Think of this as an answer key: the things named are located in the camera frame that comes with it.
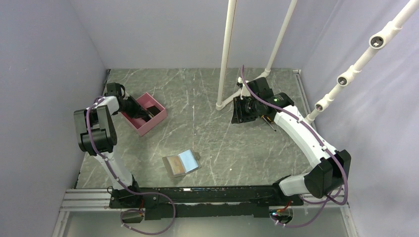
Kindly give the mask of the grey leather card holder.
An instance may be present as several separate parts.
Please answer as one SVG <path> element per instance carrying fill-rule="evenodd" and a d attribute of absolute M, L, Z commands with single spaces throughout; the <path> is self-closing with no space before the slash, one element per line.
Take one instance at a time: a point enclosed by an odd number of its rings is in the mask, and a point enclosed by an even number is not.
<path fill-rule="evenodd" d="M 188 175 L 201 168 L 200 155 L 191 149 L 178 155 L 163 157 L 163 164 L 169 178 L 177 178 Z"/>

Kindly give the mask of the orange credit card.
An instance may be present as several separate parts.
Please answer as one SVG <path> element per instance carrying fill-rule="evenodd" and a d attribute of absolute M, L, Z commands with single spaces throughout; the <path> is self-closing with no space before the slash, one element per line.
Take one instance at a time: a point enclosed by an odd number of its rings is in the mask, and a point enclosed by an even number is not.
<path fill-rule="evenodd" d="M 167 161 L 173 175 L 183 174 L 185 172 L 184 166 L 179 156 L 167 157 Z"/>

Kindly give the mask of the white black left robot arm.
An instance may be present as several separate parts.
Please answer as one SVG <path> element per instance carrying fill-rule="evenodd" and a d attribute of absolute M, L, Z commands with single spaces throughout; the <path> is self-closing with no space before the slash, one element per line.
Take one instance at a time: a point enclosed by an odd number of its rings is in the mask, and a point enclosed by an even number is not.
<path fill-rule="evenodd" d="M 79 148 L 95 157 L 113 179 L 114 198 L 122 198 L 129 207 L 136 207 L 142 201 L 142 193 L 133 175 L 115 155 L 117 133 L 112 116 L 118 113 L 129 118 L 149 121 L 150 113 L 143 108 L 123 85 L 112 82 L 106 85 L 106 93 L 97 97 L 93 104 L 74 111 L 74 122 Z"/>

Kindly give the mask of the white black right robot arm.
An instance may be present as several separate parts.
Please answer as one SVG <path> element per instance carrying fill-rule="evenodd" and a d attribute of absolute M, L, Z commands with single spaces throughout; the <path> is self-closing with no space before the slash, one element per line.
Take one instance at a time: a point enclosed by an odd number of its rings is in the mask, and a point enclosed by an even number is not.
<path fill-rule="evenodd" d="M 347 187 L 351 156 L 337 150 L 309 125 L 294 101 L 285 93 L 275 94 L 266 78 L 252 81 L 238 78 L 240 95 L 233 98 L 232 124 L 265 119 L 283 129 L 302 150 L 311 170 L 279 180 L 272 198 L 284 205 L 294 195 L 311 194 L 323 198 L 338 187 Z"/>

